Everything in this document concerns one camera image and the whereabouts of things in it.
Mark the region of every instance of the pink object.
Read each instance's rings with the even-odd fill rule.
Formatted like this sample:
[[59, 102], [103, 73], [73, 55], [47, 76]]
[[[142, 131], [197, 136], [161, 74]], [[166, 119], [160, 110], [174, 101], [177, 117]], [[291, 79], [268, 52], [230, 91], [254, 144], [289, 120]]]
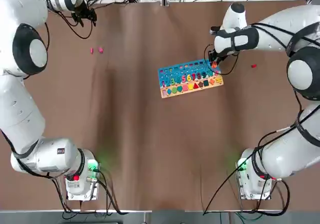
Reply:
[[185, 84], [185, 85], [183, 86], [183, 90], [184, 90], [184, 91], [188, 91], [188, 90], [189, 90], [188, 85]]

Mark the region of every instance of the white robotic arm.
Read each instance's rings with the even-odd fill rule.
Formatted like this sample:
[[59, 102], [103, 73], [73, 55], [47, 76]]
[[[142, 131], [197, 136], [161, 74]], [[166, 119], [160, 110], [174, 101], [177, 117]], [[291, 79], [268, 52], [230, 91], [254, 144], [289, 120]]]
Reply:
[[70, 139], [44, 138], [45, 120], [23, 77], [43, 71], [47, 50], [35, 30], [45, 23], [46, 0], [0, 0], [0, 130], [11, 147], [18, 172], [63, 172], [69, 199], [94, 200], [98, 163]]
[[303, 124], [264, 147], [261, 159], [253, 149], [243, 152], [237, 165], [246, 164], [238, 172], [242, 199], [266, 199], [271, 179], [285, 178], [320, 161], [320, 6], [303, 5], [289, 8], [247, 26], [245, 8], [233, 3], [221, 27], [212, 27], [214, 50], [211, 63], [219, 64], [234, 52], [248, 49], [286, 51], [289, 56], [287, 77], [293, 89], [314, 101], [299, 117]]

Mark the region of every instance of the brown table surface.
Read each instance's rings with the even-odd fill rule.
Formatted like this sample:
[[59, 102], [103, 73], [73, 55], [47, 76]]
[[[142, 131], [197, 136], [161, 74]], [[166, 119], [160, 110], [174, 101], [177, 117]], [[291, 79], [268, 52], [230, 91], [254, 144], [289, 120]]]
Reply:
[[[244, 51], [224, 86], [161, 99], [157, 69], [203, 58], [213, 42], [209, 28], [221, 25], [229, 4], [110, 5], [97, 9], [88, 40], [49, 15], [47, 68], [25, 82], [46, 119], [44, 136], [69, 137], [93, 151], [111, 173], [122, 210], [201, 210], [201, 182], [206, 206], [245, 148], [293, 122], [298, 106], [286, 79], [285, 53]], [[247, 21], [299, 4], [247, 2]], [[86, 35], [88, 27], [77, 31]], [[46, 41], [44, 27], [39, 31]], [[223, 71], [235, 58], [229, 59]], [[287, 109], [280, 112], [284, 103]], [[9, 146], [0, 142], [0, 209], [62, 209], [53, 184], [15, 172]], [[291, 210], [319, 211], [317, 167], [288, 179]], [[234, 178], [231, 184], [237, 194]], [[273, 197], [261, 208], [281, 209], [278, 193]], [[244, 208], [254, 203], [244, 202]], [[79, 208], [78, 202], [72, 206]], [[99, 200], [83, 208], [105, 209], [102, 189]], [[226, 183], [210, 210], [238, 209], [238, 195]]]

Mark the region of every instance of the number puzzle board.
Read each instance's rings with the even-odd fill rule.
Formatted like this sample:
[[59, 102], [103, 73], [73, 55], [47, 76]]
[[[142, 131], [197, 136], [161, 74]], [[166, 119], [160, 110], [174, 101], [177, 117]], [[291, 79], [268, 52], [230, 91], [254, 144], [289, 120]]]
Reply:
[[209, 61], [200, 59], [188, 63], [176, 64], [158, 69], [159, 85], [162, 98], [191, 93], [224, 84], [220, 69], [208, 68]]

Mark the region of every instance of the blue puzzle board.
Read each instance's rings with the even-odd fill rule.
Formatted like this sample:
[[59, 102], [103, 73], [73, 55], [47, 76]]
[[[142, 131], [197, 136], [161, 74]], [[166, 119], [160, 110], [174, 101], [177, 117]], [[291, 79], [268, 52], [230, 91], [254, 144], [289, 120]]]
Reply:
[[208, 65], [208, 60], [200, 59], [158, 69], [161, 97], [173, 97], [223, 85], [220, 69], [214, 68], [213, 73]]

